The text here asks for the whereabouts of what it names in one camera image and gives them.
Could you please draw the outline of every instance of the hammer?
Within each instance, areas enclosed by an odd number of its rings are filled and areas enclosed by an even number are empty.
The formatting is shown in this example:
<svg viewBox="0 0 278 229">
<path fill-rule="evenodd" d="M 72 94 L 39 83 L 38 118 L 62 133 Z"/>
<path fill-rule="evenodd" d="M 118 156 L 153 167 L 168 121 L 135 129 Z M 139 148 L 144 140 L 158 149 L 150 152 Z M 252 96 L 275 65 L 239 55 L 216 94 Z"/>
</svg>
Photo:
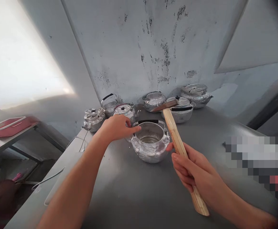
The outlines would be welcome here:
<svg viewBox="0 0 278 229">
<path fill-rule="evenodd" d="M 174 148 L 176 150 L 176 152 L 184 157 L 188 158 L 188 154 L 186 152 L 186 149 L 184 148 L 184 144 L 180 138 L 180 135 L 178 133 L 175 121 L 173 119 L 172 113 L 170 108 L 174 107 L 178 105 L 178 100 L 172 100 L 170 102 L 164 103 L 158 107 L 156 107 L 155 109 L 152 110 L 152 112 L 156 112 L 156 111 L 161 111 L 163 112 L 164 115 L 164 119 L 165 122 L 167 123 L 168 129 L 171 133 L 171 137 L 174 143 Z M 205 201 L 202 199 L 202 197 L 200 196 L 197 187 L 193 186 L 193 193 L 191 193 L 191 197 L 192 197 L 192 201 L 193 201 L 193 205 L 195 210 L 204 216 L 209 216 L 209 211 L 207 208 L 207 205 L 205 203 Z"/>
</svg>

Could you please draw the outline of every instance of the bright window light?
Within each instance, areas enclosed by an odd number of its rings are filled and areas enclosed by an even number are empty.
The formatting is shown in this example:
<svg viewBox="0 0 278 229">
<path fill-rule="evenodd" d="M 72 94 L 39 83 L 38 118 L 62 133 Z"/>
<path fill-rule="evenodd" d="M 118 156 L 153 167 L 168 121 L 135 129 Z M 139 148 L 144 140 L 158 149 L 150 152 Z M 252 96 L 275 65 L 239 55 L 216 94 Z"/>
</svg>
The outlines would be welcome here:
<svg viewBox="0 0 278 229">
<path fill-rule="evenodd" d="M 19 2 L 0 0 L 0 109 L 72 93 Z"/>
</svg>

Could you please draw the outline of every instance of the metal workbench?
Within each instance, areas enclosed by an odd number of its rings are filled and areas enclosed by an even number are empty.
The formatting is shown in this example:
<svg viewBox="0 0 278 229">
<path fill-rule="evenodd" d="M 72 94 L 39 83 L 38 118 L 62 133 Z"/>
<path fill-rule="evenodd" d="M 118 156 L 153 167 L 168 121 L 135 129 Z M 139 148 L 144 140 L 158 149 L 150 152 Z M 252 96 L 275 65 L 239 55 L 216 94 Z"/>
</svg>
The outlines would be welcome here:
<svg viewBox="0 0 278 229">
<path fill-rule="evenodd" d="M 160 119 L 160 113 L 142 111 L 139 120 Z M 252 177 L 242 176 L 227 166 L 229 153 L 223 142 L 228 136 L 263 136 L 246 126 L 205 107 L 194 110 L 191 119 L 177 125 L 184 142 L 203 153 L 226 184 L 252 205 L 278 216 L 278 200 Z M 79 132 L 84 137 L 85 130 Z M 86 141 L 92 134 L 88 132 Z M 46 178 L 68 164 L 81 148 L 75 138 Z M 28 198 L 6 228 L 35 228 L 46 210 L 44 201 L 57 177 L 41 184 Z M 83 228 L 234 228 L 210 210 L 199 215 L 191 196 L 176 175 L 170 154 L 158 164 L 141 161 L 124 139 L 112 142 L 105 152 L 96 179 Z"/>
</svg>

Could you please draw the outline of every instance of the hammer head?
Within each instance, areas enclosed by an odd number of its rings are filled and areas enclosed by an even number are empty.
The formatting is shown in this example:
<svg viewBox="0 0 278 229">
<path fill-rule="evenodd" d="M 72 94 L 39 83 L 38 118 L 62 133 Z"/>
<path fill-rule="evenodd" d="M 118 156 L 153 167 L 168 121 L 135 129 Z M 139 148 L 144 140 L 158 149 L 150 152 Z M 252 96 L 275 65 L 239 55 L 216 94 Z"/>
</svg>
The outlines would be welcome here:
<svg viewBox="0 0 278 229">
<path fill-rule="evenodd" d="M 178 100 L 172 100 L 170 102 L 161 104 L 160 106 L 154 108 L 151 112 L 162 111 L 163 109 L 171 108 L 171 107 L 174 107 L 176 105 L 178 105 Z"/>
</svg>

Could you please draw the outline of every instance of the pixelated area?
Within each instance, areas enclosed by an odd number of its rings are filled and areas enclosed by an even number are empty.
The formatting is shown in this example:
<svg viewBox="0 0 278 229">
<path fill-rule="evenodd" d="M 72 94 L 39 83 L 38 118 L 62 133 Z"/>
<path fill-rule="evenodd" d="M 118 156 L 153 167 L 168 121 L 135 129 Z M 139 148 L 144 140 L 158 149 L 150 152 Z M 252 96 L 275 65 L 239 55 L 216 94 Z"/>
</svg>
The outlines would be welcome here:
<svg viewBox="0 0 278 229">
<path fill-rule="evenodd" d="M 278 137 L 235 136 L 224 145 L 228 167 L 242 169 L 278 199 Z"/>
</svg>

